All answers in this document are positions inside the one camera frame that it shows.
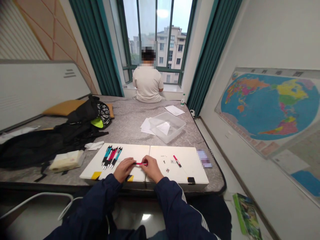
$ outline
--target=left hand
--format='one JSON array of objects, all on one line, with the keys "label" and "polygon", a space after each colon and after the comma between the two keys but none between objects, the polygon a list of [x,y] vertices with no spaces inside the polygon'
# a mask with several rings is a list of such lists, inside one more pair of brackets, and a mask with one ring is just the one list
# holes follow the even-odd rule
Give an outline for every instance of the left hand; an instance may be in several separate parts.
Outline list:
[{"label": "left hand", "polygon": [[131,170],[134,168],[133,163],[136,161],[131,158],[125,158],[120,162],[117,166],[116,170],[114,171],[113,175],[118,180],[119,183],[123,183],[126,180],[126,177],[129,175]]}]

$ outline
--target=navy jacket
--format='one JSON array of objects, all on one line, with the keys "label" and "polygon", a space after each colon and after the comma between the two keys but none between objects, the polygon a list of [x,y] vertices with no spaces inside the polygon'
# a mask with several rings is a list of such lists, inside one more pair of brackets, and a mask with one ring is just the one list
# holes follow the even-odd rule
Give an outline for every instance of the navy jacket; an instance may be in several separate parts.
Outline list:
[{"label": "navy jacket", "polygon": [[[106,215],[112,212],[122,187],[113,174],[95,184],[83,197],[81,207],[45,239],[94,239]],[[181,187],[167,177],[154,188],[161,206],[169,239],[219,239],[208,230],[201,213],[188,205]],[[106,239],[145,239],[145,228],[116,230]]]}]

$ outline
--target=window sill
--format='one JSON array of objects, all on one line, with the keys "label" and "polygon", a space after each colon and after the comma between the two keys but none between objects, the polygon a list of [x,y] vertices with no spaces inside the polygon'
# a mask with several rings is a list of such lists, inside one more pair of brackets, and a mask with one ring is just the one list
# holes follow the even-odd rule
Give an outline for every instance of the window sill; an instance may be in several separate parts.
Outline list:
[{"label": "window sill", "polygon": [[[133,86],[132,82],[127,85],[124,85],[123,89],[137,90],[137,88]],[[163,92],[183,93],[183,90],[181,89],[181,87],[179,85],[164,84]]]}]

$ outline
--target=teal curtain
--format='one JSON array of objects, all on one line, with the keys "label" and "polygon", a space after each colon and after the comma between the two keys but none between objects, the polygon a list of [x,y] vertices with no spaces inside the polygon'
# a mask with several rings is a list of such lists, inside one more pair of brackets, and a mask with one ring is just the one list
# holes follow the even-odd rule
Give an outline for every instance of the teal curtain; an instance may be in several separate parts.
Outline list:
[{"label": "teal curtain", "polygon": [[69,0],[102,95],[123,97],[102,0]]},{"label": "teal curtain", "polygon": [[198,65],[187,101],[189,109],[195,111],[196,117],[200,114],[204,99],[217,69],[221,53],[226,45],[241,2],[242,0],[215,0],[213,3]]}]

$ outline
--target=green book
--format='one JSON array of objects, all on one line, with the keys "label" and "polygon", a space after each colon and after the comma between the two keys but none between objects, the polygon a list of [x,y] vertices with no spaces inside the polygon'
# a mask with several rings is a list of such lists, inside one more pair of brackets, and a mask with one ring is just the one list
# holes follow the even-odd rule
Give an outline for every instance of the green book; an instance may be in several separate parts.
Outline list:
[{"label": "green book", "polygon": [[262,240],[256,211],[253,206],[253,200],[239,193],[233,195],[233,200],[242,234],[249,234],[253,239]]}]

